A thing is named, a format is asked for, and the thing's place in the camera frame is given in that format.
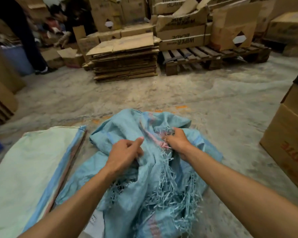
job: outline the dark pants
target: dark pants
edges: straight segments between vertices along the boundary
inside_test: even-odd
[[[43,71],[47,64],[36,46],[34,36],[21,6],[15,0],[0,0],[0,19],[4,20],[21,40],[32,67],[35,70]]]

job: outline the black and white diamond symbol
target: black and white diamond symbol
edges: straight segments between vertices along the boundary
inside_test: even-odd
[[[238,35],[233,39],[233,43],[235,44],[236,47],[239,47],[245,40],[246,40],[245,34],[242,31],[240,31]]]
[[[111,29],[113,27],[114,23],[107,19],[106,22],[105,22],[105,26],[108,27],[109,29]]]

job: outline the wooden pallet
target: wooden pallet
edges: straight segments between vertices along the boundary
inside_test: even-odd
[[[281,52],[283,56],[294,57],[298,56],[298,44],[283,44],[276,41],[271,41],[267,39],[262,39],[261,43],[270,47],[274,51]]]
[[[252,43],[250,47],[234,50],[215,51],[210,47],[188,47],[184,49],[163,51],[163,64],[166,74],[177,75],[178,65],[203,63],[208,70],[220,69],[223,59],[242,56],[247,62],[261,63],[269,58],[271,49],[262,44]]]

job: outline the forearm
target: forearm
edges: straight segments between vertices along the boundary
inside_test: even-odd
[[[55,208],[20,238],[78,237],[114,179],[115,175],[108,168],[103,168],[74,196]]]
[[[183,154],[254,237],[298,238],[298,207],[193,146]]]

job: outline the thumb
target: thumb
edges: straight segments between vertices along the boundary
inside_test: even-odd
[[[136,153],[136,152],[139,150],[140,145],[143,143],[144,139],[145,139],[144,137],[137,138],[137,139],[132,143],[132,145],[129,146],[128,149],[129,149],[131,152]]]

